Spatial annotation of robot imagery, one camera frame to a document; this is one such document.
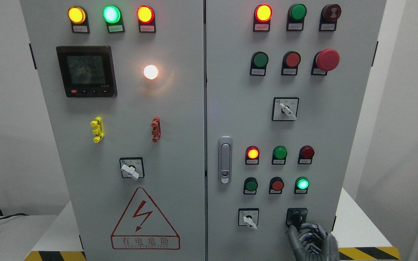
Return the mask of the grey robotic right hand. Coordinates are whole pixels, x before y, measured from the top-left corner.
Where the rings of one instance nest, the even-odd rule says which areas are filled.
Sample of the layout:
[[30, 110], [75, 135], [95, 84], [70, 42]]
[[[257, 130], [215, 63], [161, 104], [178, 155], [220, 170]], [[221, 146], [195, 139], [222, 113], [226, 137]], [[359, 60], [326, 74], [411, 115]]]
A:
[[338, 242], [320, 224], [290, 225], [287, 236], [297, 261], [339, 261]]

